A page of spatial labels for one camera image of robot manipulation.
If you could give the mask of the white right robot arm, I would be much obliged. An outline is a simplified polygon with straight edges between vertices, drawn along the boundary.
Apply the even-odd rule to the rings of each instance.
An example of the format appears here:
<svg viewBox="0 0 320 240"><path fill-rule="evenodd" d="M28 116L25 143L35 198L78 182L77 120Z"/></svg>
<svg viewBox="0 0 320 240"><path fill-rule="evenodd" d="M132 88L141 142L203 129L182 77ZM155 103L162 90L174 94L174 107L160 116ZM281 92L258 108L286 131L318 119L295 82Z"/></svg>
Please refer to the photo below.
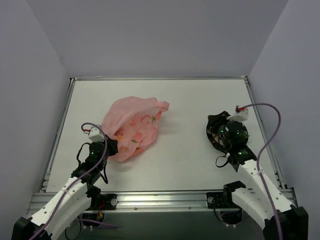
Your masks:
<svg viewBox="0 0 320 240"><path fill-rule="evenodd" d="M243 123L247 118L245 108L234 115L223 111L208 116L207 138L238 176L237 181L224 185L223 203L245 211L262 229L266 240L306 240L309 215L285 197L260 166L248 147L249 133Z"/></svg>

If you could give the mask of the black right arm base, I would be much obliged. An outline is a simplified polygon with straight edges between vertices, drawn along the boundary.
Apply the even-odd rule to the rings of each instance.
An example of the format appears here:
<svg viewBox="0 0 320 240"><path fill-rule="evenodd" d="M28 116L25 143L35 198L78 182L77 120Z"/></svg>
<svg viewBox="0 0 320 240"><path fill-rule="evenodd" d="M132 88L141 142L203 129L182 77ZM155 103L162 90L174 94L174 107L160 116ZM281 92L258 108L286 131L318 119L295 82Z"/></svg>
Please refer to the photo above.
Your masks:
<svg viewBox="0 0 320 240"><path fill-rule="evenodd" d="M242 208L226 199L222 191L207 192L206 203L218 221L226 225L236 226L244 219Z"/></svg>

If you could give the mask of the red fake cherry tomatoes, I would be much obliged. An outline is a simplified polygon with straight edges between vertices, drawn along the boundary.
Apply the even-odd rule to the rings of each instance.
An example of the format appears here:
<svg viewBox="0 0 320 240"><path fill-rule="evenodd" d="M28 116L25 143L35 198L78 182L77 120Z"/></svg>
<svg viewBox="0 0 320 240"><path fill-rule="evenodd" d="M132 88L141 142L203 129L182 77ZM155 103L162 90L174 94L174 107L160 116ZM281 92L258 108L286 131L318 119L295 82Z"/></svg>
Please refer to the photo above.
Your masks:
<svg viewBox="0 0 320 240"><path fill-rule="evenodd" d="M249 138L249 133L247 131L243 131L241 137L244 138L244 139L248 139Z"/></svg>

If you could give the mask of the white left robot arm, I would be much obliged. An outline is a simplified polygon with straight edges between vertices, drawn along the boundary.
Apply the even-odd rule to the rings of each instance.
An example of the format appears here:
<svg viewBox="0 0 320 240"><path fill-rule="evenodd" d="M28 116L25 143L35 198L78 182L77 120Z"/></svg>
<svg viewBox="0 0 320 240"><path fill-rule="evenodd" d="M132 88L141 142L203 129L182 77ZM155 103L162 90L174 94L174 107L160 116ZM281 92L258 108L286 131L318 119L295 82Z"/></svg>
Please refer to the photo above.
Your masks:
<svg viewBox="0 0 320 240"><path fill-rule="evenodd" d="M78 164L54 197L29 218L20 217L13 226L13 240L56 240L85 210L100 206L101 190L95 186L108 157L118 153L118 142L107 138L89 144L89 154Z"/></svg>

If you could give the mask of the pink plastic bag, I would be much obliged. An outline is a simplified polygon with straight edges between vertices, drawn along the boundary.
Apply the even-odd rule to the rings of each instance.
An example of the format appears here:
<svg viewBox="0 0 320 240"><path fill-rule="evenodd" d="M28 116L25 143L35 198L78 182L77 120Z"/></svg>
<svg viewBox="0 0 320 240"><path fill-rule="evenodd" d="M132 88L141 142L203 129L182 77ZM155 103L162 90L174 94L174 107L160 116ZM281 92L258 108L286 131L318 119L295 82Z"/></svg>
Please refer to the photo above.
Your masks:
<svg viewBox="0 0 320 240"><path fill-rule="evenodd" d="M117 141L113 161L124 163L149 148L157 138L162 113L170 104L155 97L124 97L116 100L104 116L103 132Z"/></svg>

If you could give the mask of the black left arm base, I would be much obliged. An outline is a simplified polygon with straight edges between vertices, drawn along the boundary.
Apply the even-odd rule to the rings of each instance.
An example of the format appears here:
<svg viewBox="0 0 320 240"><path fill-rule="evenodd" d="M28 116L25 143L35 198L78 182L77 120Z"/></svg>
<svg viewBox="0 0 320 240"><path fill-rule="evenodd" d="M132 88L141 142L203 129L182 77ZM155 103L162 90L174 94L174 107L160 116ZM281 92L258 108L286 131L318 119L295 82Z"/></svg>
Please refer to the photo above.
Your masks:
<svg viewBox="0 0 320 240"><path fill-rule="evenodd" d="M85 220L93 220L102 222L105 218L106 210L115 210L118 203L118 196L114 193L100 194L98 197L94 197L91 200L89 211L92 213L83 213L82 218Z"/></svg>

